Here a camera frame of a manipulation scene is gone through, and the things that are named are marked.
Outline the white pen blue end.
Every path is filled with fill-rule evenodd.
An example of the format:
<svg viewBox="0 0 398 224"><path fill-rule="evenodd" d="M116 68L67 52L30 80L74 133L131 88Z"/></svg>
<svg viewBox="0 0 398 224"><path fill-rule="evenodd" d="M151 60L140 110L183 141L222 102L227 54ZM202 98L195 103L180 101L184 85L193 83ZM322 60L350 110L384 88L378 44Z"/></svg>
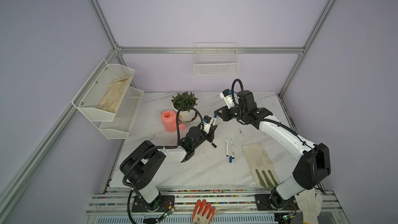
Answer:
<svg viewBox="0 0 398 224"><path fill-rule="evenodd" d="M226 157L229 157L229 140L226 138Z"/></svg>

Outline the white pen with blue cap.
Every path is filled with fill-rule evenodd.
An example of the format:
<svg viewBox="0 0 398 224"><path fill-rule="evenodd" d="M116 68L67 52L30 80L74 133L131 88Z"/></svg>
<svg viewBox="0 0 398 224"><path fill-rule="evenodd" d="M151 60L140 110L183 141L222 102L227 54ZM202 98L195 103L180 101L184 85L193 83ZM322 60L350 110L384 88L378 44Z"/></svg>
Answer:
<svg viewBox="0 0 398 224"><path fill-rule="evenodd" d="M212 119L212 126L216 125L216 120L217 120L217 115L214 115L214 117Z"/></svg>

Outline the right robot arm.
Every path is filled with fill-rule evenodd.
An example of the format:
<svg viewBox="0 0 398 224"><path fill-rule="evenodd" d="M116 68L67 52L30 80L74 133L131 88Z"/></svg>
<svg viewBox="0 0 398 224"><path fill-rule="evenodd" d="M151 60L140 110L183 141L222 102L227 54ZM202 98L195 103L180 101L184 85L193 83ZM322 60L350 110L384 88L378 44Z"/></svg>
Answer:
<svg viewBox="0 0 398 224"><path fill-rule="evenodd" d="M258 108L252 92L244 90L234 94L226 89L220 97L226 106L216 110L215 115L223 121L236 119L241 124L254 126L280 143L297 161L291 176L272 189L269 197L271 208L284 208L292 197L313 189L331 174L329 148L301 137L282 124L271 111Z"/></svg>

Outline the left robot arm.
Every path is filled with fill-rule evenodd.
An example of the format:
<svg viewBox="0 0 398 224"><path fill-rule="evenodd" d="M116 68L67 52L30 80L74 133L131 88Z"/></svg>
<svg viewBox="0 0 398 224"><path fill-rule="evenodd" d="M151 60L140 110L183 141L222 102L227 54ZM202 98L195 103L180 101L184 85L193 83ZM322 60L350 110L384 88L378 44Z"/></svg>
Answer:
<svg viewBox="0 0 398 224"><path fill-rule="evenodd" d="M217 127L211 125L208 128L204 124L191 127L177 146L156 146L151 141L142 142L120 165L122 183L144 200L147 210L155 211L161 205L162 195L152 179L164 160L170 156L181 163L188 161L205 141L213 143Z"/></svg>

